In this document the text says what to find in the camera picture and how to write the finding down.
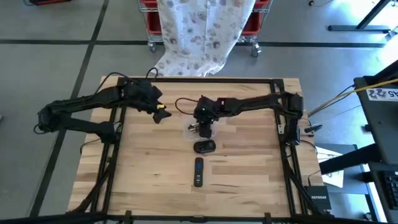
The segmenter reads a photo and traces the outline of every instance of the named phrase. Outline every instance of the white paper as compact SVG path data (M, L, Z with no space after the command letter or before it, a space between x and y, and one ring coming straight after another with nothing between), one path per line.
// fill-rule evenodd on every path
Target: white paper
M327 161L337 156L341 156L341 153L333 152L321 147L317 147L318 151L318 162ZM331 174L322 175L322 180L324 183L328 183L337 187L343 187L344 171L340 170Z

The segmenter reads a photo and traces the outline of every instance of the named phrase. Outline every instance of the concrete floor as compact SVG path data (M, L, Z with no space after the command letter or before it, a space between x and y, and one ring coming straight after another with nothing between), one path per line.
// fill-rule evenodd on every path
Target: concrete floor
M102 3L99 0L74 0L28 7L22 0L0 0L0 40L89 40ZM358 23L373 5L371 0L335 0L324 7L308 7L304 0L275 0L260 40L386 43L384 34L328 32L325 29L329 24ZM396 12L397 8L382 11L374 22L390 25L393 20L386 21L385 17L392 9ZM110 0L98 39L146 40L145 26L135 0ZM305 107L311 110L352 85L354 77L374 75L396 60L398 55L392 51L398 46L396 39L384 49L263 47L258 58L249 56L250 47L235 47L225 68L216 76L299 78ZM55 134L38 136L32 132L37 112L53 100L70 97L86 49L87 45L0 44L0 114L4 116L0 123L3 154L0 157L0 219L29 215L55 139ZM79 95L94 92L100 77L109 72L143 76L163 53L163 47L158 47L153 54L145 45L97 45ZM312 117L312 121L327 120L358 104L356 95L349 96ZM90 111L73 116L89 119ZM316 142L365 146L373 139L362 132L364 124L363 112L356 108L325 123L317 133ZM80 157L78 148L84 137L82 133L67 132L42 215L66 210ZM349 206L339 203L339 199L334 201L332 205L335 204L336 211L344 211L337 212L341 217L354 218L351 216L358 210L366 212L367 209L360 203L350 213Z

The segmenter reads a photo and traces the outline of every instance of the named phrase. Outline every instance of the metal cart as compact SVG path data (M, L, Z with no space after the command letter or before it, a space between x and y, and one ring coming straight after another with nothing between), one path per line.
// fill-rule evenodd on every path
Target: metal cart
M264 21L267 19L268 13L271 8L272 0L262 0L265 1L266 3L262 6L257 8L256 5L254 6L254 9L252 10L252 13L261 13L262 14L262 19L260 22L259 26L259 32L261 30L261 27L264 23ZM148 36L148 47L151 52L156 51L156 43L157 42L163 42L162 34L152 34L148 32L147 30L147 18L146 18L146 13L147 12L158 12L158 9L156 7L147 7L143 2L140 0L137 0L139 10L141 12L142 18L145 23L146 27L146 32ZM251 56L252 57L258 57L259 54L261 53L261 47L258 44L258 39L259 39L259 32L254 35L241 35L238 39L238 43L252 43L252 49L251 49Z

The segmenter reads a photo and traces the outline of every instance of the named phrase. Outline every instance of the wire shelf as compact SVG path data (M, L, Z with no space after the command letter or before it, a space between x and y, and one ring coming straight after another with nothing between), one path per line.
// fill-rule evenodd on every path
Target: wire shelf
M255 43L258 41L258 39L259 39L258 35L241 35L238 38L238 43ZM149 42L163 42L163 37L162 37L162 35L149 34L148 41Z
M152 7L140 7L141 12L158 12L157 8ZM253 12L267 13L268 9L253 9Z

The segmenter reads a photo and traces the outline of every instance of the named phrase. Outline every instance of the sticker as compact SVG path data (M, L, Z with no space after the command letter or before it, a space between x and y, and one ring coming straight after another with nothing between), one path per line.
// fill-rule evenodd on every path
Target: sticker
M398 102L398 89L375 88L367 89L369 100Z

